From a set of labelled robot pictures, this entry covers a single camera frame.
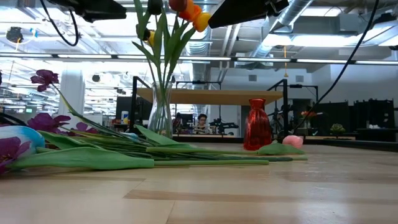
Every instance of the fluorescent light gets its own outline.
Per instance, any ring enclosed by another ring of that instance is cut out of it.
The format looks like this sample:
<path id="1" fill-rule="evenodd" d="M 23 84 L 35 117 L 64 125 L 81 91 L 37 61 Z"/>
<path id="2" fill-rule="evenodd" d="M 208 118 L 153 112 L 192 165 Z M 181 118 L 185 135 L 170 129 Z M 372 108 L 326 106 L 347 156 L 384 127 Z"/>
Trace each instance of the fluorescent light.
<path id="1" fill-rule="evenodd" d="M 111 55 L 90 55 L 90 54 L 81 54 L 81 55 L 58 55 L 60 58 L 112 58 Z"/>
<path id="2" fill-rule="evenodd" d="M 357 60 L 355 62 L 357 65 L 398 65 L 398 61 L 364 61 L 364 60 Z"/>
<path id="3" fill-rule="evenodd" d="M 52 57 L 50 54 L 0 53 L 0 57 Z"/>
<path id="4" fill-rule="evenodd" d="M 396 45 L 398 45 L 398 35 L 379 44 L 379 46 L 396 46 Z"/>
<path id="5" fill-rule="evenodd" d="M 240 62 L 290 62 L 289 58 L 246 58 L 241 57 L 237 58 L 237 61 Z"/>
<path id="6" fill-rule="evenodd" d="M 118 58 L 146 60 L 147 57 L 145 57 L 145 55 L 118 55 Z"/>
<path id="7" fill-rule="evenodd" d="M 325 60 L 325 59 L 297 59 L 298 63 L 346 63 L 346 60 Z"/>
<path id="8" fill-rule="evenodd" d="M 181 56 L 179 60 L 206 60 L 206 61 L 230 61 L 231 57 L 195 57 L 195 56 Z"/>
<path id="9" fill-rule="evenodd" d="M 25 106 L 4 105 L 2 107 L 8 108 L 8 109 L 25 109 Z"/>
<path id="10" fill-rule="evenodd" d="M 343 47 L 349 43 L 347 37 L 339 35 L 298 35 L 292 45 L 302 47 Z"/>

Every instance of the orange flower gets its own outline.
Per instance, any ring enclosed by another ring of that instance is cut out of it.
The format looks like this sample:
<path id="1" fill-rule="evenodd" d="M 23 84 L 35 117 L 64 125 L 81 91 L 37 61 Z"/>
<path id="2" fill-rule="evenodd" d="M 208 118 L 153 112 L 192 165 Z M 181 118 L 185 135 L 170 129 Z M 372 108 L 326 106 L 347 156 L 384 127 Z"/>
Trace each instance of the orange flower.
<path id="1" fill-rule="evenodd" d="M 195 21 L 193 21 L 193 27 L 195 28 L 195 30 L 197 30 L 198 32 L 203 32 L 209 25 L 208 22 L 210 17 L 211 15 L 207 12 L 199 14 Z"/>
<path id="2" fill-rule="evenodd" d="M 193 22 L 201 13 L 201 8 L 193 3 L 192 0 L 187 1 L 187 8 L 178 14 L 179 18 Z"/>

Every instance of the red vase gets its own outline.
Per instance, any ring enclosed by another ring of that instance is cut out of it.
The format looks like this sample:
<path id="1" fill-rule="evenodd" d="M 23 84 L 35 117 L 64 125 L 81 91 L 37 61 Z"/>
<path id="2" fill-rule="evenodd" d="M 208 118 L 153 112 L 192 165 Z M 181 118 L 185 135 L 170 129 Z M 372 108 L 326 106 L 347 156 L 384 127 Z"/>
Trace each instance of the red vase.
<path id="1" fill-rule="evenodd" d="M 244 148 L 255 151 L 262 146 L 271 144 L 271 127 L 264 111 L 265 99 L 251 99 L 251 110 L 246 118 Z"/>

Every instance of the man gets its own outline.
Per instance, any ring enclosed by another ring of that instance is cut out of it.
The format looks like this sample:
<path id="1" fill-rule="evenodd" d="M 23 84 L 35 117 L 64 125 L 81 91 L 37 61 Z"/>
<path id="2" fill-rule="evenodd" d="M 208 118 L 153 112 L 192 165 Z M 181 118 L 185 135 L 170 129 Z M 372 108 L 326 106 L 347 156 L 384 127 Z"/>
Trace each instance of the man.
<path id="1" fill-rule="evenodd" d="M 207 116 L 205 114 L 199 114 L 198 116 L 198 125 L 195 126 L 193 130 L 194 134 L 208 134 L 209 130 L 206 128 L 206 120 Z"/>

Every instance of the black cable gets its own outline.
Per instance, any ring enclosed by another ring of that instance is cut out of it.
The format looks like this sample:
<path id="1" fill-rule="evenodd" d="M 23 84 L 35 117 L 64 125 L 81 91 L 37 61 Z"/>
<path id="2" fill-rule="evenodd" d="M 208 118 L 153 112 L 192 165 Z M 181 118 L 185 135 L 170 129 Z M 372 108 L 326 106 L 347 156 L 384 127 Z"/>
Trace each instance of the black cable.
<path id="1" fill-rule="evenodd" d="M 359 49 L 359 46 L 362 44 L 363 39 L 365 38 L 366 34 L 368 33 L 368 30 L 370 29 L 370 27 L 372 26 L 372 22 L 374 19 L 374 15 L 376 14 L 376 10 L 377 10 L 377 6 L 379 5 L 379 0 L 375 0 L 374 2 L 374 6 L 373 6 L 373 10 L 372 10 L 372 14 L 371 17 L 369 19 L 369 22 L 365 28 L 365 31 L 363 32 L 361 38 L 359 39 L 358 43 L 356 44 L 353 52 L 351 53 L 351 55 L 349 56 L 347 62 L 344 64 L 343 69 L 341 69 L 340 74 L 337 76 L 335 82 L 333 82 L 333 84 L 331 85 L 331 87 L 328 89 L 328 91 L 326 91 L 325 94 L 323 94 L 321 96 L 321 98 L 311 107 L 311 109 L 308 111 L 307 115 L 304 117 L 304 119 L 300 122 L 300 124 L 298 124 L 294 129 L 293 129 L 293 134 L 295 134 L 297 128 L 299 128 L 304 121 L 308 118 L 310 112 L 313 111 L 313 109 L 319 104 L 319 102 L 321 102 L 331 91 L 332 89 L 336 86 L 338 80 L 340 80 L 341 76 L 343 76 L 343 73 L 345 72 L 345 70 L 347 69 L 347 66 L 349 65 L 349 63 L 351 62 L 351 60 L 353 59 L 356 51 Z"/>
<path id="2" fill-rule="evenodd" d="M 65 41 L 65 43 L 67 43 L 69 46 L 76 46 L 79 43 L 79 31 L 77 29 L 77 24 L 76 24 L 76 20 L 75 20 L 75 16 L 73 15 L 72 10 L 69 9 L 70 15 L 72 17 L 72 21 L 73 21 L 73 26 L 75 27 L 75 35 L 76 35 L 76 39 L 75 39 L 75 43 L 71 44 L 66 38 L 64 38 L 64 36 L 61 34 L 61 32 L 58 30 L 57 25 L 55 25 L 54 21 L 51 19 L 49 11 L 47 10 L 47 7 L 44 4 L 44 0 L 40 0 L 40 2 L 42 3 L 43 9 L 45 11 L 45 13 L 47 14 L 47 16 L 49 17 L 49 20 L 52 24 L 52 26 L 54 26 L 55 31 L 57 31 L 58 35 L 62 38 L 63 41 Z"/>

